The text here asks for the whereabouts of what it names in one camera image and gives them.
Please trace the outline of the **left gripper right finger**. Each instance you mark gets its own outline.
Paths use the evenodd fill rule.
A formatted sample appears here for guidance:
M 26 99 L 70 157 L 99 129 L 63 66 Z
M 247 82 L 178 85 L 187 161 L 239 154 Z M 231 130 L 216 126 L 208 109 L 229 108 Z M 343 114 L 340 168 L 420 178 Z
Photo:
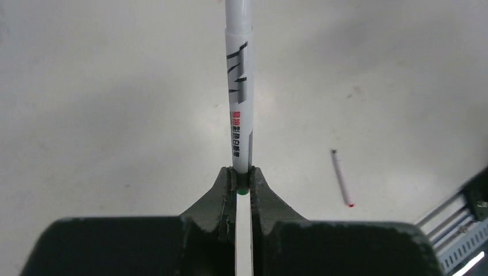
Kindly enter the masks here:
M 250 172 L 254 275 L 442 275 L 426 235 L 393 221 L 319 221 Z

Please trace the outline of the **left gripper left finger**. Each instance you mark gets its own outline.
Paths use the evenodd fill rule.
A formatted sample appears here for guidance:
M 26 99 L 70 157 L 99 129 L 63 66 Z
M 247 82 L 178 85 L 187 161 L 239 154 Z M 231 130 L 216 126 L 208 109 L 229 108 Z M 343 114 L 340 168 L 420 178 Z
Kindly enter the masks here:
M 178 216 L 66 217 L 35 243 L 21 275 L 235 275 L 235 172 Z

